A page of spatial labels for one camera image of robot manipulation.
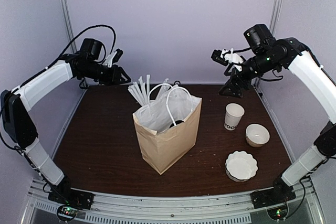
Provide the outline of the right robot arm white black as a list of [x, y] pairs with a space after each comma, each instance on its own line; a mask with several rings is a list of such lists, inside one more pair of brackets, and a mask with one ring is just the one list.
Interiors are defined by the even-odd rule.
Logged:
[[220, 95], [241, 98], [242, 89], [248, 90], [252, 79], [287, 69], [305, 84], [329, 118], [313, 145], [275, 179], [267, 196], [279, 204], [289, 196], [294, 184], [335, 155], [335, 82], [310, 48], [293, 37], [276, 39], [265, 24], [247, 29], [244, 37], [253, 57], [246, 60], [239, 55], [240, 50], [234, 49], [212, 53], [212, 60], [225, 66], [224, 75], [229, 77], [219, 90]]

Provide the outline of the black plastic cup lid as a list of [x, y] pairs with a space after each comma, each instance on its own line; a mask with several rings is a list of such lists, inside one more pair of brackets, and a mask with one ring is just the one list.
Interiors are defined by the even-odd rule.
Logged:
[[172, 124], [170, 125], [170, 128], [172, 128], [172, 127], [174, 127], [174, 126], [177, 126], [178, 124], [181, 124], [181, 123], [183, 123], [183, 120], [177, 120], [177, 121], [175, 121], [174, 123], [172, 123]]

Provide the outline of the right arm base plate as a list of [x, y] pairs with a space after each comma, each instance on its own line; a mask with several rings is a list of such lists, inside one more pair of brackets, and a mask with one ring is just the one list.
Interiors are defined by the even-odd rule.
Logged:
[[296, 198], [296, 194], [292, 188], [282, 191], [279, 188], [269, 188], [257, 190], [250, 194], [255, 209], [273, 206], [285, 203], [286, 201]]

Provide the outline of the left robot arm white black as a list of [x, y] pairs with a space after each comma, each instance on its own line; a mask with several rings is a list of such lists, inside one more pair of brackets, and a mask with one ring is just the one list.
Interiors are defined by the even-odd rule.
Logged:
[[86, 38], [76, 53], [61, 55], [50, 67], [13, 90], [1, 93], [3, 126], [15, 143], [13, 150], [33, 165], [64, 205], [75, 201], [75, 192], [70, 189], [69, 178], [42, 147], [29, 112], [47, 94], [73, 78], [89, 78], [105, 86], [130, 83], [131, 78], [116, 64], [123, 51], [113, 50], [106, 59], [98, 61], [103, 48], [102, 42]]

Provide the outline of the brown paper bag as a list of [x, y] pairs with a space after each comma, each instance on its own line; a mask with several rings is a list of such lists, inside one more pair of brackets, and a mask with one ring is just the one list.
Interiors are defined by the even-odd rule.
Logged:
[[142, 158], [160, 175], [196, 144], [201, 107], [202, 98], [176, 84], [133, 113]]

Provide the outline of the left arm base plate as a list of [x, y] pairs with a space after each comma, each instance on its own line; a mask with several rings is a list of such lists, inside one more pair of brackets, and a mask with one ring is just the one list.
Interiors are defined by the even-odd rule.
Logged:
[[54, 201], [60, 204], [64, 204], [76, 209], [90, 210], [93, 203], [94, 194], [71, 189], [70, 195], [61, 197], [58, 193], [52, 191], [48, 195], [50, 201]]

